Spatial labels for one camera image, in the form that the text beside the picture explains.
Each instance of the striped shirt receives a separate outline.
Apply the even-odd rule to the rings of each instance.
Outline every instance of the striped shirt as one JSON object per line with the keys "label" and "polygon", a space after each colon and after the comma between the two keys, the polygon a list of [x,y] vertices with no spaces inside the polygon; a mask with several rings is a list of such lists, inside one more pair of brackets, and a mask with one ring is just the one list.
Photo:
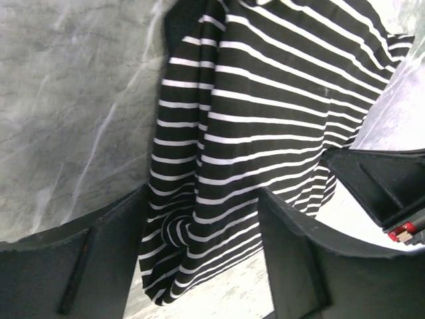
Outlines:
{"label": "striped shirt", "polygon": [[162,81],[140,251],[159,305],[262,249],[257,190],[309,216],[414,37],[365,0],[208,0]]}

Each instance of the red connector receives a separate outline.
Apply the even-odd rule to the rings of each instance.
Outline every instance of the red connector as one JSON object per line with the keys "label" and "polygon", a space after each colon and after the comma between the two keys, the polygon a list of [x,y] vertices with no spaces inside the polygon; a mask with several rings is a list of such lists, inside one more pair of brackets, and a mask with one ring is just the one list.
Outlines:
{"label": "red connector", "polygon": [[411,238],[416,232],[416,227],[412,223],[405,223],[402,226],[394,229],[388,233],[388,236],[395,242],[405,243]]}

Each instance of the marble veining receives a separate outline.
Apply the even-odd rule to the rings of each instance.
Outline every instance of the marble veining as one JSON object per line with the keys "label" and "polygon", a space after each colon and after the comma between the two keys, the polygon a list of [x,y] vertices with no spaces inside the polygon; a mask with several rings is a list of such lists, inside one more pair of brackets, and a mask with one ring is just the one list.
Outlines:
{"label": "marble veining", "polygon": [[[0,241],[58,226],[146,181],[166,61],[162,18],[175,1],[0,0]],[[355,147],[425,148],[425,0],[369,1],[391,32],[417,39]],[[318,218],[390,245],[341,185]],[[271,311],[260,253],[167,307],[146,298],[136,269],[125,317]]]}

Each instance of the gray marble surface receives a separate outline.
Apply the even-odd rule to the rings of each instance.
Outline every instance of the gray marble surface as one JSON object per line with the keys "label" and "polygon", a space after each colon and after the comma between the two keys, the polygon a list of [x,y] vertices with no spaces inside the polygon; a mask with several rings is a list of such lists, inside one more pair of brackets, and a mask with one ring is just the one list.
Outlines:
{"label": "gray marble surface", "polygon": [[[369,0],[391,32],[417,36],[355,147],[425,148],[425,0]],[[0,0],[0,241],[105,206],[147,177],[162,17],[175,0]],[[392,245],[338,186],[319,217]],[[259,319],[272,311],[262,254],[152,305],[138,269],[126,318]]]}

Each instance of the fabric fold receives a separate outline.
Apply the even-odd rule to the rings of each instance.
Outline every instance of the fabric fold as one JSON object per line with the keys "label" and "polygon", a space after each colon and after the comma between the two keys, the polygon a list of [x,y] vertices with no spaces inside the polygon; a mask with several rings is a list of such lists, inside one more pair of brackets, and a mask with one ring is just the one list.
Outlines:
{"label": "fabric fold", "polygon": [[355,141],[413,40],[368,1],[208,0],[161,85],[147,295],[169,304],[261,251],[261,187],[317,215],[336,184],[322,153]]}

